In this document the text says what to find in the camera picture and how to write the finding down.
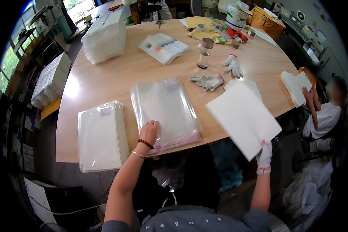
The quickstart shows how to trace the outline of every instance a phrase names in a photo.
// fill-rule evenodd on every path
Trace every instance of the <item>orange bag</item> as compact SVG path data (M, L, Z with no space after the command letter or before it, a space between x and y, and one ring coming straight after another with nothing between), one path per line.
M277 41L286 26L283 22L274 20L263 9L254 7L251 12L253 16L247 19L252 27L263 29L274 41Z

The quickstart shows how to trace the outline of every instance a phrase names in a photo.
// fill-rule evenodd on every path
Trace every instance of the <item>red tape dispenser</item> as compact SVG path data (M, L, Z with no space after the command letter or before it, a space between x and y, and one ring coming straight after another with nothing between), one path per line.
M227 32L231 37L235 37L235 35L238 35L238 37L240 37L244 42L248 40L248 38L244 34L242 34L241 31L233 30L232 28L228 27Z

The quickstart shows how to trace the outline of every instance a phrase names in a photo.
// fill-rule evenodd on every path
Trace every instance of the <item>glass bottle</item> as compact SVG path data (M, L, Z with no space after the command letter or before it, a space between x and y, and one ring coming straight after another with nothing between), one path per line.
M210 61L211 49L213 49L214 41L209 38L202 39L201 44L199 44L200 58L197 62L197 66L200 68L207 68Z

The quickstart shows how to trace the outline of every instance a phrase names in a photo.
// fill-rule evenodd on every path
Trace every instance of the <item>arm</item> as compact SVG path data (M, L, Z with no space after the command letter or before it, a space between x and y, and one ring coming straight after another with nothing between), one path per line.
M253 198L251 199L250 210L261 209L264 212L268 211L270 202L270 184L269 173L258 175L256 178Z
M313 104L313 94L308 92L306 87L303 87L303 95L305 97L307 107L311 110L314 127L317 129L318 128L318 120L317 120L316 109L315 109L314 104Z
M314 86L312 86L311 89L311 94L313 95L313 103L316 107L316 111L320 111L321 110L321 102L318 99L318 94L317 94L317 90Z
M268 142L263 145L262 153L256 157L258 174L256 185L251 199L250 210L261 209L264 212L268 211L270 202L270 161L272 158L272 143Z
M158 133L157 121L150 121L146 123L141 129L140 138L149 142L151 145L155 144ZM149 147L140 142L135 147L134 151L143 156L147 156ZM112 182L111 189L108 194L105 222L109 220L118 220L126 222L132 226L133 219L133 203L132 194L136 182L138 181L139 172L141 170L144 158L131 153L129 158L125 161L115 179Z

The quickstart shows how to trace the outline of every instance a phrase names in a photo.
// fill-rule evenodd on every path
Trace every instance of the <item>green scissors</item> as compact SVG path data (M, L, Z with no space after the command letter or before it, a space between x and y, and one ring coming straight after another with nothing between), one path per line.
M163 24L163 20L156 21L156 24L158 25L158 29L160 29L161 24Z

